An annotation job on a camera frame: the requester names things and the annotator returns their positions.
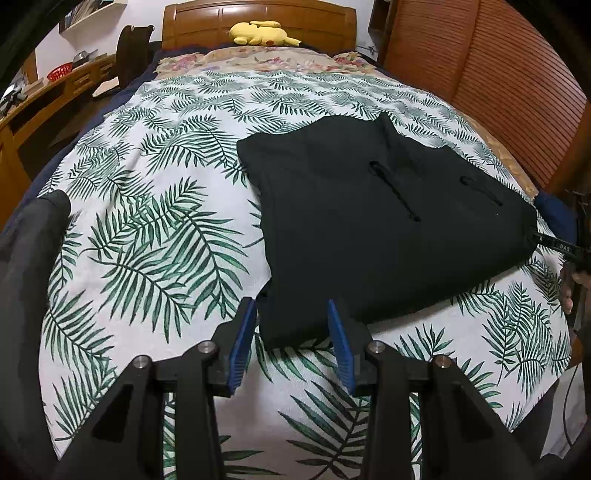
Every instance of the folded black garment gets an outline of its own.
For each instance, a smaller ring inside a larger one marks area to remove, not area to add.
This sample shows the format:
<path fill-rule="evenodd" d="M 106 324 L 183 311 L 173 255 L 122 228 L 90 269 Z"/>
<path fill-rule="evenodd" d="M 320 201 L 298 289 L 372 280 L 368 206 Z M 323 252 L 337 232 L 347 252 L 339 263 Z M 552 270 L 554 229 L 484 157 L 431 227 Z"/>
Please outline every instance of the folded black garment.
<path fill-rule="evenodd" d="M 330 298 L 376 322 L 466 291 L 535 249 L 536 211 L 518 193 L 449 147 L 399 135 L 386 113 L 255 134 L 238 156 L 261 197 L 267 348 L 325 337 Z"/>

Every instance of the black metal bracket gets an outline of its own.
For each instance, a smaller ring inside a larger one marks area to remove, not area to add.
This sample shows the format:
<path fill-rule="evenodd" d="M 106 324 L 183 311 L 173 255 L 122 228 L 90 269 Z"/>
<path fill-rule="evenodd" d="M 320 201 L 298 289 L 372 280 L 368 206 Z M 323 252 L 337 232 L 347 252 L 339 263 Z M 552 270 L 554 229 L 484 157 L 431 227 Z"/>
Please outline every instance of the black metal bracket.
<path fill-rule="evenodd" d="M 254 301 L 245 297 L 233 321 L 182 356 L 135 357 L 76 433 L 53 480 L 162 479 L 169 392 L 176 393 L 177 479 L 225 479 L 213 397 L 230 397 L 241 383 L 255 319 Z"/>
<path fill-rule="evenodd" d="M 483 480 L 534 478 L 515 438 L 452 359 L 404 358 L 373 340 L 342 304 L 332 305 L 329 330 L 339 377 L 354 396 L 372 395 L 360 480 L 414 477 L 410 392 L 419 397 L 423 480 L 472 478 L 474 472 Z"/>

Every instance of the bed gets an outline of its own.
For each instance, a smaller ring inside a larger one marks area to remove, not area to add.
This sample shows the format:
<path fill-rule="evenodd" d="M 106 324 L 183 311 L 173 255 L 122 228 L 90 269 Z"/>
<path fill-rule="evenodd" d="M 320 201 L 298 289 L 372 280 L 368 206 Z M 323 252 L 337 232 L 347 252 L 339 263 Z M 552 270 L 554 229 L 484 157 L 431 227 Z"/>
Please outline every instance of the bed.
<path fill-rule="evenodd" d="M 330 55 L 208 50 L 226 42 L 234 23 L 254 19 L 277 20 Z M 58 455 L 135 355 L 164 359 L 210 338 L 239 298 L 255 297 L 269 279 L 260 205 L 237 140 L 290 132 L 325 115 L 372 119 L 387 111 L 400 133 L 452 147 L 530 201 L 532 192 L 461 114 L 347 53 L 355 24 L 353 9 L 314 0 L 169 5 L 163 47 L 175 51 L 160 54 L 125 102 L 60 159 L 40 191 L 62 189 L 72 201 L 39 357 Z M 551 234 L 541 218 L 538 228 Z M 471 291 L 372 325 L 372 334 L 406 356 L 450 355 L 514 430 L 569 365 L 559 265 L 538 249 Z M 334 368 L 325 339 L 266 351 L 255 334 L 242 387 L 231 399 L 216 399 L 228 478 L 359 474 L 369 404 L 345 393 Z M 419 478 L 419 413 L 417 399 L 410 401 Z M 165 415 L 165 476 L 172 479 L 173 397 Z"/>

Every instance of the human hand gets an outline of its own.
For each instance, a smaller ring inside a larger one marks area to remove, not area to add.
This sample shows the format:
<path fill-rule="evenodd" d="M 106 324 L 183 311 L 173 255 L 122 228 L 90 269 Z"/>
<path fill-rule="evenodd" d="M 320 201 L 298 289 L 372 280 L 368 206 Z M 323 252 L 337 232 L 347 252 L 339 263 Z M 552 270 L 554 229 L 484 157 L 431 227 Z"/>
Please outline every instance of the human hand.
<path fill-rule="evenodd" d="M 574 263 L 566 263 L 560 270 L 560 305 L 565 314 L 573 310 L 573 287 L 578 283 L 588 290 L 591 290 L 591 275 L 587 272 L 575 271 Z M 585 316 L 591 314 L 591 295 L 585 298 Z"/>

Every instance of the cable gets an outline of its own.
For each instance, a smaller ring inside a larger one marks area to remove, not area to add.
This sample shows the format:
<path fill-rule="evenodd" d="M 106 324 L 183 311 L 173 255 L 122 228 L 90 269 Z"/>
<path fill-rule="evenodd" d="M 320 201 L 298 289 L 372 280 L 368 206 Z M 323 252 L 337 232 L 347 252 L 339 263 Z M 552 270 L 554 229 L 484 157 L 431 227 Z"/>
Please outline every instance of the cable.
<path fill-rule="evenodd" d="M 577 374 L 577 369 L 579 368 L 580 364 L 574 368 L 573 376 L 570 379 L 569 387 L 566 389 L 566 395 L 564 396 L 564 406 L 562 408 L 562 426 L 564 429 L 564 436 L 566 437 L 566 441 L 568 442 L 569 446 L 573 446 L 573 442 L 570 441 L 569 433 L 566 429 L 566 401 L 569 399 L 570 387 L 573 386 L 574 376 Z"/>

